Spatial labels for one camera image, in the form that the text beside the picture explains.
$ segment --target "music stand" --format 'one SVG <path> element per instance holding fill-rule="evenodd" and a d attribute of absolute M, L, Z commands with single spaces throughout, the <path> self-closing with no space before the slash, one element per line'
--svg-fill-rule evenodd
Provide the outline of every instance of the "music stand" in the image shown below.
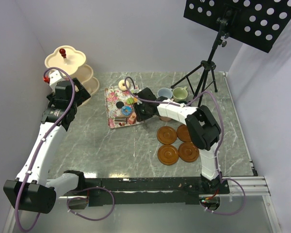
<path fill-rule="evenodd" d="M 201 61 L 198 67 L 171 86 L 174 88 L 187 79 L 196 97 L 200 88 L 203 92 L 212 83 L 215 92 L 218 91 L 214 76 L 216 64 L 212 59 L 219 45 L 226 46 L 222 37 L 232 37 L 268 53 L 291 19 L 291 0 L 187 0 L 184 17 L 218 32 L 208 60 Z M 201 67 L 204 71 L 194 91 L 189 76 Z M 212 82 L 206 87 L 209 71 Z"/>

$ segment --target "marble table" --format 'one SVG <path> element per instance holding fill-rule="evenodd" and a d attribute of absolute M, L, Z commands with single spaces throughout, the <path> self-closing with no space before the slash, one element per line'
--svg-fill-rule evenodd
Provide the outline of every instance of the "marble table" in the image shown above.
<path fill-rule="evenodd" d="M 107 124 L 104 88 L 117 85 L 121 79 L 131 76 L 139 87 L 149 87 L 153 93 L 170 85 L 185 75 L 184 72 L 112 72 L 97 73 L 100 90 L 87 105 L 79 107 L 68 134 L 60 145 L 49 171 L 49 178 L 61 176 L 65 170 L 83 171 L 87 178 L 108 177 L 181 177 L 200 176 L 200 158 L 193 163 L 179 159 L 174 165 L 159 162 L 157 151 L 162 145 L 156 138 L 157 130 L 164 125 L 177 129 L 179 122 L 163 122 L 153 117 L 140 124 L 120 129 L 110 129 Z M 191 76 L 197 86 L 201 73 Z M 229 95 L 225 76 L 215 73 L 218 93 L 215 94 L 224 119 L 224 142 L 220 148 L 219 163 L 224 176 L 252 176 L 249 154 Z M 183 81 L 179 86 L 188 86 Z M 209 96 L 203 104 L 208 106 L 216 119 L 218 115 Z M 182 142 L 177 139 L 176 148 Z"/>

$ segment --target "round wooden coaster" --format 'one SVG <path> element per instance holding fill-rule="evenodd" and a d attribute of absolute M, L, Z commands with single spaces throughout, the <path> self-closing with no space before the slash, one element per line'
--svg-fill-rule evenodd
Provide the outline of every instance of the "round wooden coaster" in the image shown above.
<path fill-rule="evenodd" d="M 180 125 L 178 127 L 177 136 L 182 142 L 192 142 L 188 127 L 186 125 Z"/>
<path fill-rule="evenodd" d="M 199 157 L 199 149 L 192 142 L 184 142 L 179 148 L 179 157 L 185 162 L 194 162 Z"/>
<path fill-rule="evenodd" d="M 172 165 L 179 159 L 177 148 L 172 145 L 163 145 L 157 151 L 157 157 L 162 164 Z"/>
<path fill-rule="evenodd" d="M 163 126 L 157 131 L 157 139 L 163 144 L 173 144 L 177 139 L 177 133 L 173 128 Z"/>

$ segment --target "floral tray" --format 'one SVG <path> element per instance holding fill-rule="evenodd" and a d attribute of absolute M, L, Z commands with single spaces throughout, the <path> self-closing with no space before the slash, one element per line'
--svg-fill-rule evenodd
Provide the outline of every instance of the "floral tray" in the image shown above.
<path fill-rule="evenodd" d="M 118 101 L 122 101 L 125 105 L 132 107 L 132 105 L 129 105 L 126 103 L 127 99 L 131 98 L 128 91 L 121 91 L 118 86 L 110 86 L 105 88 L 105 100 L 106 100 L 106 112 L 107 112 L 107 118 L 108 118 L 108 126 L 111 129 L 114 128 L 120 128 L 120 127 L 126 127 L 131 125 L 138 125 L 142 122 L 135 122 L 134 124 L 129 124 L 128 122 L 121 122 L 119 124 L 115 121 L 116 117 L 121 117 L 121 109 L 118 109 L 116 107 L 116 103 Z"/>

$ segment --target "wall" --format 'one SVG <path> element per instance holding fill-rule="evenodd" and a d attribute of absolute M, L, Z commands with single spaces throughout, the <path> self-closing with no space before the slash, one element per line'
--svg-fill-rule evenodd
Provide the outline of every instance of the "wall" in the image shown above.
<path fill-rule="evenodd" d="M 10 210 L 3 192 L 35 142 L 49 88 L 45 53 L 14 1 L 0 1 L 0 232 Z"/>
<path fill-rule="evenodd" d="M 269 54 L 243 45 L 228 83 L 254 165 L 291 233 L 291 21 Z"/>
<path fill-rule="evenodd" d="M 216 32 L 183 17 L 186 0 L 16 0 L 47 54 L 85 52 L 95 71 L 190 71 L 206 60 Z M 228 71 L 241 42 L 219 48 Z"/>

